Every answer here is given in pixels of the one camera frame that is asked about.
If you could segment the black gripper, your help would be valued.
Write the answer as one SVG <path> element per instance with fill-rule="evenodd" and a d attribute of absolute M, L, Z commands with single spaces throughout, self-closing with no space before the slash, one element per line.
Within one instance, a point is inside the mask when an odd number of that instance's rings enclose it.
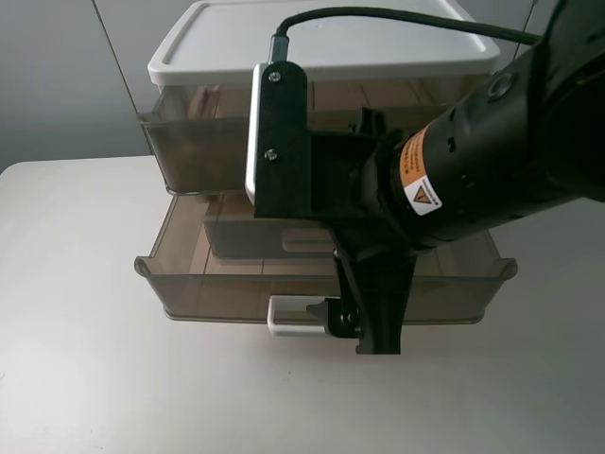
<path fill-rule="evenodd" d="M 328 336 L 357 339 L 360 355 L 399 355 L 418 253 L 391 166 L 403 132 L 364 108 L 350 132 L 311 134 L 311 213 L 335 241 L 339 296 L 305 307 Z"/>

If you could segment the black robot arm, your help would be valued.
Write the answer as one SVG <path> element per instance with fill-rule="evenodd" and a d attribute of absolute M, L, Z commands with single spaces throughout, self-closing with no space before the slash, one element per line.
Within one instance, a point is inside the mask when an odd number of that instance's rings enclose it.
<path fill-rule="evenodd" d="M 316 136 L 312 208 L 340 296 L 312 306 L 361 354 L 397 354 L 420 253 L 604 198 L 604 5 L 561 1 L 544 36 L 408 138 Z"/>

